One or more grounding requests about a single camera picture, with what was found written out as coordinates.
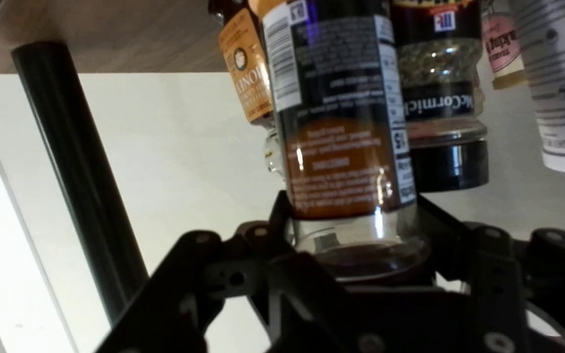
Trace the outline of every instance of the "white wall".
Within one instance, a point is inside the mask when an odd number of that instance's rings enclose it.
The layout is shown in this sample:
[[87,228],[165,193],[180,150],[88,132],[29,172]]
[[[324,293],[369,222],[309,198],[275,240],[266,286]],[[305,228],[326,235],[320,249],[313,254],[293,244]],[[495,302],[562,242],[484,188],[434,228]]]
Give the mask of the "white wall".
[[[81,77],[148,270],[180,234],[210,228],[228,236],[263,219],[280,184],[262,161],[264,131],[249,127],[227,74]],[[565,228],[565,174],[547,170],[526,87],[491,91],[491,182],[430,195],[461,219],[525,238]],[[76,233],[15,76],[0,76],[0,158],[54,290],[83,353],[108,329]],[[209,335],[213,353],[261,352],[264,336],[245,302],[233,301]]]

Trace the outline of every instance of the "black metal rod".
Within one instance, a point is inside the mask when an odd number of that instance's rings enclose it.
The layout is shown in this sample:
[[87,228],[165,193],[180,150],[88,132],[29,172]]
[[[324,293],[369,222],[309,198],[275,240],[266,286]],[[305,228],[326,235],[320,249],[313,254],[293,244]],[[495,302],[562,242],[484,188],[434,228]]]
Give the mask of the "black metal rod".
[[71,54],[64,44],[37,42],[12,57],[114,324],[148,273]]

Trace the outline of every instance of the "nutrition label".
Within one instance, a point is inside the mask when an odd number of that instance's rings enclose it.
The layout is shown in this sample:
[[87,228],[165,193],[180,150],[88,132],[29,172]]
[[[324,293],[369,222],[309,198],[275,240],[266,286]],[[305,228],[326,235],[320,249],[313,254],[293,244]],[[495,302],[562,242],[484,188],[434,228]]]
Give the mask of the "nutrition label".
[[543,160],[565,172],[565,0],[516,0],[513,6]]
[[263,18],[275,109],[296,216],[346,217],[415,201],[388,18],[316,0]]

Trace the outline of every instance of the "black cap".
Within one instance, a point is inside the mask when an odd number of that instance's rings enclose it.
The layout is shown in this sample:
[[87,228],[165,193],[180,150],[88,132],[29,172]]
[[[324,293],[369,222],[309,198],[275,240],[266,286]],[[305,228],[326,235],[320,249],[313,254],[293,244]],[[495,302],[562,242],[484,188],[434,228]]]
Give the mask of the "black cap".
[[479,187],[489,181],[487,142],[415,148],[411,161],[418,192]]

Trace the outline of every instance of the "barcode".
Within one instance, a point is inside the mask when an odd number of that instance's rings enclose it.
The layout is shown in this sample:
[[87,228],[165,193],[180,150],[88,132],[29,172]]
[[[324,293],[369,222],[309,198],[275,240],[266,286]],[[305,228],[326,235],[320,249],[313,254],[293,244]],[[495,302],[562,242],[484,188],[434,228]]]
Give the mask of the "barcode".
[[263,27],[274,105],[280,112],[302,103],[287,4],[270,11],[263,18]]

